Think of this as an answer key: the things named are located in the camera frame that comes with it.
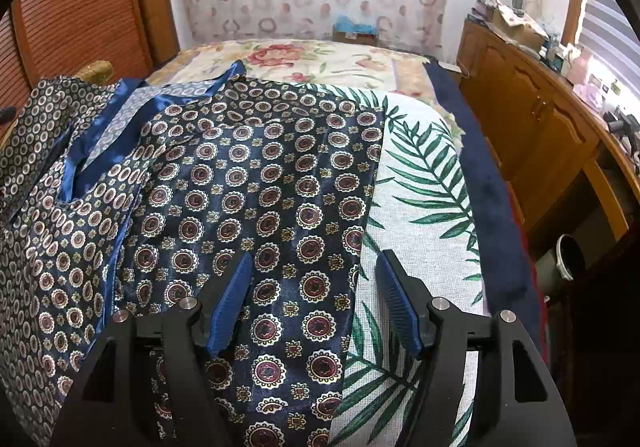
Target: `window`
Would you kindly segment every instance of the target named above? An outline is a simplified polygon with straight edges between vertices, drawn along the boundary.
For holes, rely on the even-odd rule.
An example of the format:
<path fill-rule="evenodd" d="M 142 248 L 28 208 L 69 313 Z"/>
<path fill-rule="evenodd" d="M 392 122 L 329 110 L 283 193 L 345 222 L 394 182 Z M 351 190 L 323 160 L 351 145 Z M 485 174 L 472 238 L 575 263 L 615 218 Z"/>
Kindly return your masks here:
<path fill-rule="evenodd" d="M 586 0 L 576 38 L 640 98 L 640 41 L 615 0 Z"/>

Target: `metal screw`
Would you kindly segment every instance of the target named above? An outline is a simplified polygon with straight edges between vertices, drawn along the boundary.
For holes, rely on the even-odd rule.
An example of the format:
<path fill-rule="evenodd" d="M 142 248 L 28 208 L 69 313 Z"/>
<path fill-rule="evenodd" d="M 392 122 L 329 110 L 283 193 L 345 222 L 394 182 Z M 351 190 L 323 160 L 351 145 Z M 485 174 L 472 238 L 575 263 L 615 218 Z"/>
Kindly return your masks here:
<path fill-rule="evenodd" d="M 124 322 L 129 318 L 129 312 L 126 310 L 118 310 L 113 314 L 113 320 L 116 322 Z"/>
<path fill-rule="evenodd" d="M 500 312 L 500 319 L 502 319 L 505 322 L 515 322 L 516 314 L 513 313 L 511 310 L 502 310 Z"/>
<path fill-rule="evenodd" d="M 449 301 L 447 301 L 444 297 L 434 297 L 431 300 L 431 305 L 436 308 L 436 310 L 447 310 L 449 309 Z"/>
<path fill-rule="evenodd" d="M 183 299 L 180 299 L 178 304 L 183 310 L 190 310 L 198 304 L 198 300 L 195 297 L 184 297 Z"/>

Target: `cabinet door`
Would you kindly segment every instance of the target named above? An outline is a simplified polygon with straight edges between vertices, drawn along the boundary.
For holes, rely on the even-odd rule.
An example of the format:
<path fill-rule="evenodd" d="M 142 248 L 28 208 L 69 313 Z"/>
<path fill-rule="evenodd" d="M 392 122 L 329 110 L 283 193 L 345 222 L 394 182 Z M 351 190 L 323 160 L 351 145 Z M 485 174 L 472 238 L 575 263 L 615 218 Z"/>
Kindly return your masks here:
<path fill-rule="evenodd" d="M 462 93 L 491 144 L 494 144 L 494 139 L 502 130 L 500 114 L 509 98 L 508 84 L 512 70 L 513 65 L 506 56 L 504 43 L 497 45 L 489 42 L 479 52 L 472 77 L 463 83 Z"/>
<path fill-rule="evenodd" d="M 499 127 L 491 137 L 506 180 L 511 179 L 529 149 L 539 129 L 540 112 L 551 102 L 546 81 L 524 61 L 516 60 L 510 72 L 507 83 L 496 85 L 504 92 L 500 109 L 494 115 Z"/>
<path fill-rule="evenodd" d="M 480 52 L 482 51 L 484 33 L 477 26 L 467 22 L 460 39 L 458 49 L 458 65 L 462 69 L 462 74 L 474 77 L 477 72 Z"/>
<path fill-rule="evenodd" d="M 526 230 L 566 190 L 598 143 L 593 129 L 558 92 L 540 109 L 536 124 L 535 137 L 511 179 Z"/>

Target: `wooden wardrobe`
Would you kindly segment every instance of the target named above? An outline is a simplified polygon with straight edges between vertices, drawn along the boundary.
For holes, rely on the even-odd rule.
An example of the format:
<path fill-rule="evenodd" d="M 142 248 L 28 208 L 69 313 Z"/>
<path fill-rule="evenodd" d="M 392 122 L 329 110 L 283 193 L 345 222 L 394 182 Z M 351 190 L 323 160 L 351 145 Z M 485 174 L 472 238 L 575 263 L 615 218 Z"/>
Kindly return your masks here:
<path fill-rule="evenodd" d="M 0 20 L 0 107 L 20 107 L 40 77 L 96 60 L 111 62 L 111 80 L 147 76 L 178 51 L 170 8 L 169 0 L 13 0 Z"/>

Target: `blue gripper pad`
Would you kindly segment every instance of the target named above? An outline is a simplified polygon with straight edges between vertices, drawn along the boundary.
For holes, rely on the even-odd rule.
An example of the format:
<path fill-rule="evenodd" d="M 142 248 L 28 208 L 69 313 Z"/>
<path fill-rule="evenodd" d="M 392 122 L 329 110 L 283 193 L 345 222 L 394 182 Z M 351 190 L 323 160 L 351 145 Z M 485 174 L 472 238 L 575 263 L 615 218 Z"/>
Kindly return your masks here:
<path fill-rule="evenodd" d="M 207 350 L 212 357 L 224 350 L 234 333 L 238 320 L 238 312 L 244 302 L 253 274 L 253 262 L 248 252 L 244 252 L 238 267 L 231 273 L 232 277 L 222 294 L 218 306 L 211 315 L 211 332 Z"/>
<path fill-rule="evenodd" d="M 418 357 L 423 348 L 418 331 L 418 316 L 384 253 L 378 254 L 376 280 L 382 288 L 391 322 L 402 346 L 412 357 Z"/>

